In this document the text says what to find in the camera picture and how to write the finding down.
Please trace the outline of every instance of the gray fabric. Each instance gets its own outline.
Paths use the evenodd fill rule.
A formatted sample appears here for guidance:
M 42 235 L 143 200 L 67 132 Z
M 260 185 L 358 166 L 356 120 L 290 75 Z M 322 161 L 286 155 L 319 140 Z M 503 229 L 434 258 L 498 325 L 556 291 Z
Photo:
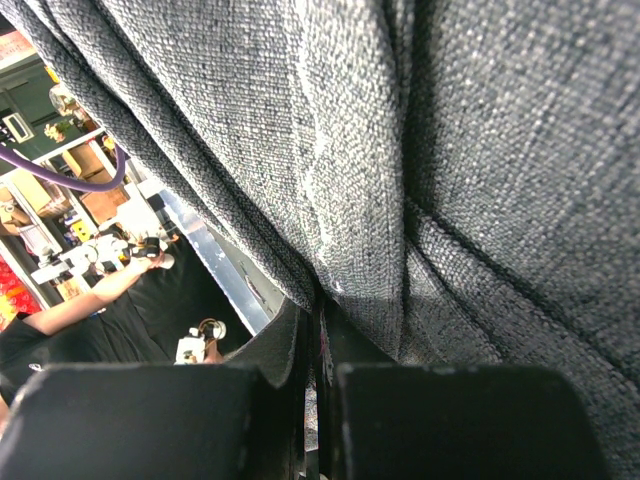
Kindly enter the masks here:
M 640 474 L 640 10 L 2 0 L 80 101 L 299 305 L 407 363 L 533 363 Z

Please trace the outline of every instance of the purple cable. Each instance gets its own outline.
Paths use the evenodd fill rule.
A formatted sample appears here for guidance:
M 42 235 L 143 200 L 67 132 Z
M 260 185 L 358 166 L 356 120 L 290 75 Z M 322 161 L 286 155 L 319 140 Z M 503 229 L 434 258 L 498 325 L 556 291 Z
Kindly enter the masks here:
M 2 146 L 0 146 L 0 159 L 6 160 L 16 167 L 24 168 L 40 178 L 44 178 L 64 187 L 80 190 L 82 192 L 107 192 L 116 188 L 124 178 L 126 161 L 124 158 L 124 151 L 116 145 L 116 174 L 113 177 L 113 180 L 107 183 L 89 183 L 83 182 L 82 180 L 76 180 L 75 178 L 65 177 L 59 173 L 47 170 L 40 165 L 31 163 L 29 160 L 20 158 L 15 152 Z

